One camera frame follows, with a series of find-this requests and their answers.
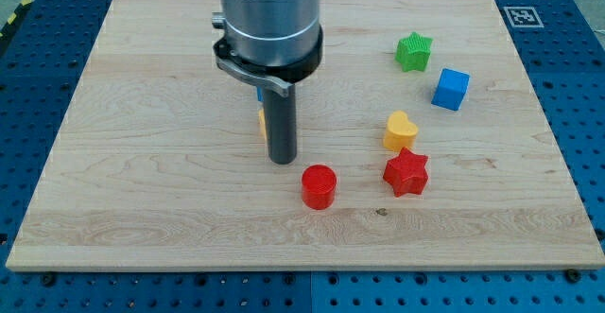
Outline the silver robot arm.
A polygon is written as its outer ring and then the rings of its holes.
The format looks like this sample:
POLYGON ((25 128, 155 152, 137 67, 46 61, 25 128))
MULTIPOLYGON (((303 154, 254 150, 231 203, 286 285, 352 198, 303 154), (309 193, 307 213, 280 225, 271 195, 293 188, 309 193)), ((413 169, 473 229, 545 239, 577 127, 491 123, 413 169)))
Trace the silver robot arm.
POLYGON ((257 89, 264 110, 269 159, 297 156, 296 83, 322 59, 320 0, 220 0, 212 25, 217 67, 257 89))

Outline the black clamp ring with lever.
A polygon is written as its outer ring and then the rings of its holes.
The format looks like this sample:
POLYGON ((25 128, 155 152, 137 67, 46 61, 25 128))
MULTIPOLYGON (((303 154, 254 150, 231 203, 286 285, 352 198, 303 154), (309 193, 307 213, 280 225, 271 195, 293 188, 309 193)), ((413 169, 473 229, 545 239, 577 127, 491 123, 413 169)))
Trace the black clamp ring with lever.
POLYGON ((319 67, 322 44, 323 30, 320 26, 318 40, 311 51, 303 59, 281 66, 255 64, 239 57, 226 37, 215 43, 213 50, 218 69, 243 83, 269 90, 280 97, 289 97, 294 85, 309 77, 319 67))

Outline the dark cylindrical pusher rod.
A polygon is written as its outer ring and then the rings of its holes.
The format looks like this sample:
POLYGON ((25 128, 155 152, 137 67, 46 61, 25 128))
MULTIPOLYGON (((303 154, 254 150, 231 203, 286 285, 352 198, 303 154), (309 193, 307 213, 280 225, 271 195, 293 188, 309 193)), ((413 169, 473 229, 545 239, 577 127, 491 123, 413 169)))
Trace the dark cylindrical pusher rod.
POLYGON ((296 87, 282 97, 269 90, 262 92, 269 159, 287 165, 297 156, 296 87))

